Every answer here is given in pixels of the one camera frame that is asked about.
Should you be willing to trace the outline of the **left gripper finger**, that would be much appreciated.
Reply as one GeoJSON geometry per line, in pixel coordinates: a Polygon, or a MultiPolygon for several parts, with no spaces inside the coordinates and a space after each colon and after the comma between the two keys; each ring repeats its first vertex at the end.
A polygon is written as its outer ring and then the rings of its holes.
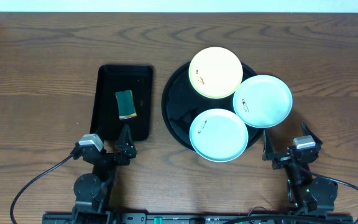
{"type": "Polygon", "coordinates": [[[134,159],[137,155],[137,150],[134,146],[134,142],[131,135],[130,126],[125,124],[122,131],[116,141],[116,148],[128,158],[134,159]]]}
{"type": "Polygon", "coordinates": [[[103,129],[101,127],[99,127],[94,133],[98,135],[100,140],[104,140],[103,129]]]}

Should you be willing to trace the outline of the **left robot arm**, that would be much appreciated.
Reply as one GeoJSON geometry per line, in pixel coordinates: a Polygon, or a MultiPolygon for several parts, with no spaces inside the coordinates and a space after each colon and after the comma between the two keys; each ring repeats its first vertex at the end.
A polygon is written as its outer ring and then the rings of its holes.
{"type": "Polygon", "coordinates": [[[114,223],[109,201],[116,169],[128,166],[137,155],[129,125],[122,128],[116,148],[116,152],[107,153],[104,141],[96,133],[85,134],[75,144],[70,155],[92,164],[93,171],[81,175],[73,186],[76,201],[72,223],[114,223]]]}

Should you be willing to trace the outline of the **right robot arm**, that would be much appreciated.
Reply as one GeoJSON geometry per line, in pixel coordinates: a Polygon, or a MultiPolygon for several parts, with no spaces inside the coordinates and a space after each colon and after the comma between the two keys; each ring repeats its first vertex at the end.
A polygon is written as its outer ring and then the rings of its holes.
{"type": "Polygon", "coordinates": [[[264,131],[263,161],[271,161],[272,168],[285,169],[288,202],[300,214],[324,215],[334,210],[338,185],[332,180],[313,175],[309,164],[317,160],[323,142],[301,124],[303,135],[293,140],[285,152],[276,152],[268,132],[264,131]]]}

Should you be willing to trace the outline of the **green yellow sponge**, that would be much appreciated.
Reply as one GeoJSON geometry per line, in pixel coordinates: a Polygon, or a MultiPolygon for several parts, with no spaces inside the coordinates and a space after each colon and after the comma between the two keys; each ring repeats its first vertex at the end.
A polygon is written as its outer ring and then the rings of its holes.
{"type": "Polygon", "coordinates": [[[115,92],[115,96],[119,110],[119,119],[131,119],[137,116],[131,90],[115,92]]]}

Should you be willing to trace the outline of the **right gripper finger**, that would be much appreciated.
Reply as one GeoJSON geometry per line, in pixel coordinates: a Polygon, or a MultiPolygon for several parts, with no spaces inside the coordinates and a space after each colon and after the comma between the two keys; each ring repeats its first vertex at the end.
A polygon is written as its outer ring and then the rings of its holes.
{"type": "Polygon", "coordinates": [[[275,157],[274,146],[270,140],[267,130],[264,130],[264,150],[262,154],[263,161],[271,161],[275,157]]]}
{"type": "Polygon", "coordinates": [[[301,128],[304,136],[311,136],[317,146],[323,145],[323,142],[307,127],[305,122],[301,123],[301,128]]]}

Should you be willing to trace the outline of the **mint plate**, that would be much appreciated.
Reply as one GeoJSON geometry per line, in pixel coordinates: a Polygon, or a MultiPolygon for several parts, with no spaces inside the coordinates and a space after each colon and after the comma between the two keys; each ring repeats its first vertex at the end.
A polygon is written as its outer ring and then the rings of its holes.
{"type": "Polygon", "coordinates": [[[233,109],[245,124],[271,128],[290,114],[293,97],[289,87],[271,75],[256,75],[243,81],[235,91],[233,109]]]}
{"type": "Polygon", "coordinates": [[[235,113],[216,108],[200,113],[193,120],[189,138],[201,157],[213,162],[229,162],[245,151],[249,132],[235,113]]]}

